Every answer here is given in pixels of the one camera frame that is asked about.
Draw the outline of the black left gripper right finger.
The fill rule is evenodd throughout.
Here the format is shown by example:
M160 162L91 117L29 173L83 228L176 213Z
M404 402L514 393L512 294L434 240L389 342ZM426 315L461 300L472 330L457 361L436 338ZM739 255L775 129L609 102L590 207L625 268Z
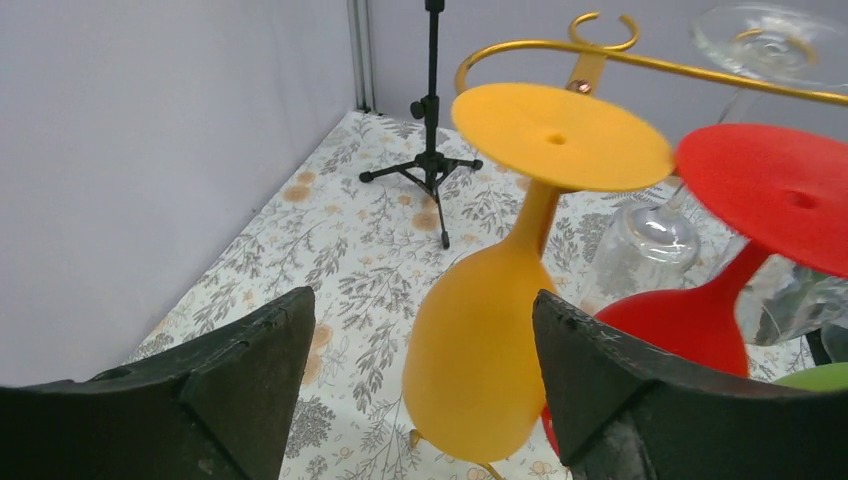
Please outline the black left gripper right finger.
M737 377L658 349L541 291L542 423L576 479L843 479L847 389Z

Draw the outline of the yellow plastic wine glass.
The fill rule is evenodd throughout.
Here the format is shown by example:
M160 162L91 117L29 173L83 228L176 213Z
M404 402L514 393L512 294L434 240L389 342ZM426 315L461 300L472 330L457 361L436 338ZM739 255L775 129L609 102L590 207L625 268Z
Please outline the yellow plastic wine glass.
M551 289L542 262L564 193L628 192L673 169L652 125L587 95L530 83L461 93L452 119L489 160L529 179L509 234L450 267L414 321L402 394L415 429L471 463L509 457L530 436L545 402L532 312Z

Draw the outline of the red plastic wine glass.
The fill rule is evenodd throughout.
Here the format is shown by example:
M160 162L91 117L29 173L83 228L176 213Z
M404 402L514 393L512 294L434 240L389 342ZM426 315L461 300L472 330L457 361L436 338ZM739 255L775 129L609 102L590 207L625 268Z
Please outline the red plastic wine glass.
M639 293L596 317L686 360L745 377L735 305L768 257L847 275L847 145L786 127L728 123L687 134L675 159L694 197L747 242L701 286Z

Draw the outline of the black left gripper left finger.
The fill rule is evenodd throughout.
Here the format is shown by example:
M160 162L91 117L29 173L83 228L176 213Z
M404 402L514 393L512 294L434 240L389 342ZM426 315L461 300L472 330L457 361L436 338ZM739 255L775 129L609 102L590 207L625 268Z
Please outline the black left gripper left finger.
M299 287L148 358L3 388L5 479L275 479L315 328Z

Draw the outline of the green plastic wine glass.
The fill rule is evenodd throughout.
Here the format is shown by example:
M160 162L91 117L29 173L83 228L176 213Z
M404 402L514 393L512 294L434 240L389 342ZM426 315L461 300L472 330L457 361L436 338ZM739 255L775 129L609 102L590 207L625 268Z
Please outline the green plastic wine glass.
M812 392L846 390L847 368L846 362L819 365L785 375L773 384Z

